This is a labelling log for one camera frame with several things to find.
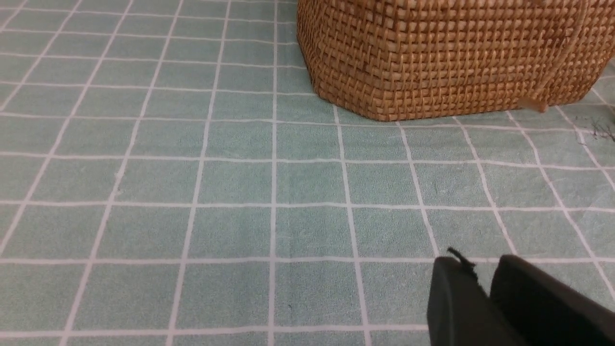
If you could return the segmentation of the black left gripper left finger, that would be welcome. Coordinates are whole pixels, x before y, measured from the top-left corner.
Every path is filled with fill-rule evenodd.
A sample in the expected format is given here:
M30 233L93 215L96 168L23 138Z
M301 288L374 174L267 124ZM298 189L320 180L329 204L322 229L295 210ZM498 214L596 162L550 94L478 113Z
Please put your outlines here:
M458 250L433 262L428 298L432 346L526 346L479 284L475 263Z

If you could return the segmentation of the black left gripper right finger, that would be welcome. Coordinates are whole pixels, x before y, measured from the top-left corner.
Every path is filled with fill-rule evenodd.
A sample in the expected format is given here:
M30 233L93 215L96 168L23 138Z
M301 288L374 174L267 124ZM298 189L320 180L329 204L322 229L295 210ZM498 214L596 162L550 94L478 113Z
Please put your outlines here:
M612 346L615 315L514 255L499 259L490 299L527 346Z

